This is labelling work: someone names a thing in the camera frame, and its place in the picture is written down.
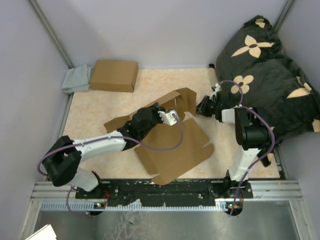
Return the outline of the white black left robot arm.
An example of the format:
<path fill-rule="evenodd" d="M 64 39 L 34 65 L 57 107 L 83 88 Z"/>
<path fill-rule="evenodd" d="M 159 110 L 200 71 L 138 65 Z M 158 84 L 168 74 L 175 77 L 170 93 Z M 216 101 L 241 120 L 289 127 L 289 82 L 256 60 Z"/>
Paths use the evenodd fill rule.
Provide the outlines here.
<path fill-rule="evenodd" d="M 82 169 L 80 163 L 104 154 L 123 152 L 137 145 L 159 151 L 157 147 L 142 143 L 158 124 L 179 125 L 179 115 L 172 108 L 165 110 L 154 103 L 140 108 L 123 126 L 105 135 L 76 140 L 67 135 L 62 136 L 39 160 L 37 170 L 41 175 L 49 177 L 55 187 L 72 185 L 97 199 L 104 192 L 101 179 L 94 171 Z"/>

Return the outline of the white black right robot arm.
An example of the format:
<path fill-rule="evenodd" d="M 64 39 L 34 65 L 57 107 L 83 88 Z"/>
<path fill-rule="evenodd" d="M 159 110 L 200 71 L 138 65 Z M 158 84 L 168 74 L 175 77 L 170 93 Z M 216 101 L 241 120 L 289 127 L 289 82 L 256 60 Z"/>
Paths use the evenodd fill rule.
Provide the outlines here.
<path fill-rule="evenodd" d="M 267 126 L 255 114 L 262 109 L 232 105 L 232 96 L 225 91 L 204 96 L 196 106 L 196 113 L 205 117 L 214 116 L 221 123 L 234 124 L 235 139 L 238 144 L 236 158 L 227 170 L 222 183 L 210 188 L 215 198 L 234 198 L 248 189 L 248 174 L 256 157 L 267 152 L 272 143 L 272 135 Z"/>

